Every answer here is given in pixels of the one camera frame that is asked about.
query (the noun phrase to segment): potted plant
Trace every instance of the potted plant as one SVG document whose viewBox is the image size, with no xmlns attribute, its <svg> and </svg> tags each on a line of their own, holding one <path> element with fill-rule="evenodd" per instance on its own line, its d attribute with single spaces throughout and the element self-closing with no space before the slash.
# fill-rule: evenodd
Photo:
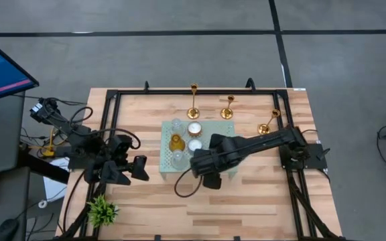
<svg viewBox="0 0 386 241">
<path fill-rule="evenodd" d="M 114 223 L 119 208 L 115 204 L 105 201 L 103 194 L 94 198 L 94 203 L 88 202 L 87 204 L 90 205 L 88 216 L 93 228 Z"/>
</svg>

